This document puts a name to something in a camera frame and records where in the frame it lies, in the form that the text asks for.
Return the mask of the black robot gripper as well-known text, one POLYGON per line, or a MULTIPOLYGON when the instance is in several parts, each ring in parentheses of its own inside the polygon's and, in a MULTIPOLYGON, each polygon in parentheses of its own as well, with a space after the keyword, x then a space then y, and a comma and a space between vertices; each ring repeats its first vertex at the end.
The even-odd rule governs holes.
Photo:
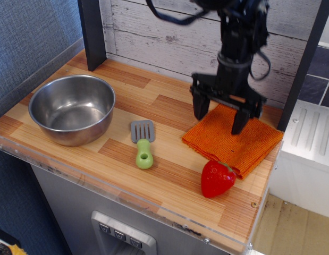
POLYGON ((192 75, 190 91, 197 120, 202 120, 208 113, 211 100, 238 110, 231 131, 233 135, 240 134, 250 118, 261 117, 267 99, 249 86, 250 64, 219 63, 216 75, 192 75))

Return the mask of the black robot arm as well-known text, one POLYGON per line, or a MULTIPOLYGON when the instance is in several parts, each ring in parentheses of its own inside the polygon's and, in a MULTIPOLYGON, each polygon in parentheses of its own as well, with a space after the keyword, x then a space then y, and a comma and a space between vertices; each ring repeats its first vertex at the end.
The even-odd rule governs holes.
POLYGON ((211 100, 235 108, 231 133, 240 134, 251 118, 259 118, 266 98, 254 91, 248 78, 255 54, 267 44, 268 1, 196 1, 204 11, 216 11, 221 19, 221 51, 216 75, 194 73, 190 91, 193 111, 201 120, 211 100))

